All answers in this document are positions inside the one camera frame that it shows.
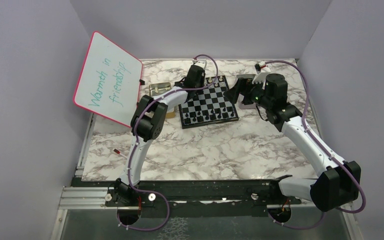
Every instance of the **purple cable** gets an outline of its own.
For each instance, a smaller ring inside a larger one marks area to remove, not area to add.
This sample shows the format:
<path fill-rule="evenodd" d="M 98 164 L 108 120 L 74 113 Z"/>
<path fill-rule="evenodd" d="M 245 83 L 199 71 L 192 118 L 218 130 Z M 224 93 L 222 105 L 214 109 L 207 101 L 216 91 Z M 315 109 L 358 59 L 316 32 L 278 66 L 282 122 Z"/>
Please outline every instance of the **purple cable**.
<path fill-rule="evenodd" d="M 209 58 L 214 63 L 214 66 L 215 66 L 215 80 L 218 80 L 217 77 L 219 76 L 219 67 L 217 66 L 216 60 L 214 60 L 214 58 L 212 58 L 211 56 L 209 56 L 207 54 L 199 54 L 196 57 L 194 57 L 193 59 L 196 60 L 199 57 L 207 57 L 207 58 Z M 145 113 L 148 111 L 148 109 L 153 104 L 155 104 L 159 100 L 161 100 L 161 99 L 163 99 L 163 98 L 165 98 L 165 97 L 167 97 L 167 96 L 169 96 L 169 95 L 171 95 L 173 93 L 182 92 L 182 91 L 203 90 L 203 89 L 209 88 L 214 83 L 215 83 L 215 81 L 212 81 L 211 84 L 208 84 L 207 86 L 203 86 L 203 87 L 199 87 L 199 88 L 182 88 L 182 89 L 178 89 L 178 90 L 175 90 L 175 91 L 169 91 L 169 92 L 165 93 L 163 96 L 154 99 L 148 106 L 145 107 L 145 109 L 140 114 L 139 118 L 136 121 L 136 124 L 133 127 L 133 133 L 136 136 L 136 143 L 139 144 L 139 137 L 138 137 L 138 132 L 137 132 L 138 123 L 141 121 L 141 119 L 144 117 Z M 159 193 L 157 191 L 141 190 L 141 189 L 136 188 L 132 184 L 132 179 L 131 179 L 131 176 L 130 176 L 130 167 L 132 165 L 132 156 L 133 156 L 133 153 L 136 151 L 136 147 L 137 147 L 137 145 L 135 144 L 133 146 L 133 149 L 131 150 L 130 157 L 128 158 L 128 161 L 127 161 L 127 179 L 128 179 L 128 184 L 130 185 L 130 187 L 133 190 L 135 190 L 138 193 L 149 193 L 149 194 L 155 194 L 155 195 L 158 195 L 158 196 L 162 197 L 162 199 L 164 199 L 165 204 L 167 205 L 167 216 L 165 217 L 164 221 L 160 225 L 158 225 L 156 227 L 153 227 L 153 228 L 138 228 L 138 227 L 134 227 L 134 226 L 124 225 L 123 223 L 120 222 L 120 218 L 119 218 L 118 214 L 117 214 L 117 220 L 119 222 L 119 225 L 125 227 L 126 229 L 133 229 L 133 230 L 138 230 L 138 231 L 143 231 L 143 232 L 151 232 L 151 231 L 155 231 L 157 229 L 162 228 L 167 223 L 167 221 L 169 220 L 169 217 L 170 217 L 170 204 L 169 204 L 169 201 L 167 200 L 167 198 L 163 194 L 161 194 L 161 193 Z"/>
<path fill-rule="evenodd" d="M 322 212 L 321 214 L 321 217 L 320 219 L 314 223 L 313 225 L 311 226 L 289 226 L 289 225 L 285 225 L 285 224 L 282 224 L 282 222 L 279 222 L 279 221 L 276 221 L 272 215 L 270 215 L 270 213 L 268 214 L 268 216 L 273 220 L 273 223 L 277 224 L 277 225 L 280 225 L 282 227 L 285 227 L 287 229 L 294 229 L 294 230 L 308 230 L 308 229 L 312 229 L 312 228 L 317 228 L 322 222 L 323 222 L 323 219 L 325 219 L 326 217 L 326 212 Z"/>
<path fill-rule="evenodd" d="M 265 62 L 265 64 L 272 64 L 272 63 L 281 63 L 281 64 L 287 64 L 293 68 L 295 68 L 298 73 L 301 75 L 301 78 L 302 78 L 302 81 L 304 82 L 304 87 L 305 87 L 305 93 L 306 93 L 306 98 L 305 98 L 305 106 L 304 106 L 304 111 L 302 112 L 302 125 L 304 126 L 304 130 L 306 133 L 308 133 L 308 135 L 314 140 L 314 142 L 323 150 L 323 152 L 326 153 L 326 155 L 329 156 L 329 159 L 333 160 L 347 175 L 348 177 L 351 179 L 351 181 L 354 183 L 354 185 L 357 187 L 358 191 L 360 192 L 361 194 L 361 206 L 359 209 L 357 210 L 347 210 L 347 209 L 342 209 L 340 207 L 337 207 L 336 209 L 342 211 L 342 212 L 345 212 L 345 213 L 349 213 L 349 214 L 357 214 L 357 213 L 360 213 L 361 211 L 363 211 L 363 209 L 366 207 L 366 195 L 362 189 L 362 187 L 360 186 L 360 184 L 357 182 L 356 178 L 351 174 L 350 171 L 348 171 L 347 168 L 345 168 L 344 165 L 342 165 L 341 162 L 339 162 L 334 156 L 332 157 L 332 154 L 329 150 L 327 150 L 323 144 L 316 138 L 316 136 L 312 133 L 312 131 L 307 127 L 307 123 L 306 123 L 306 115 L 307 115 L 307 110 L 309 108 L 309 104 L 310 104 L 310 93 L 309 93 L 309 85 L 307 83 L 307 79 L 306 77 L 304 76 L 304 74 L 300 71 L 300 69 L 295 66 L 294 64 L 290 63 L 290 62 L 287 62 L 287 61 L 284 61 L 284 60 L 273 60 L 273 61 L 267 61 Z"/>

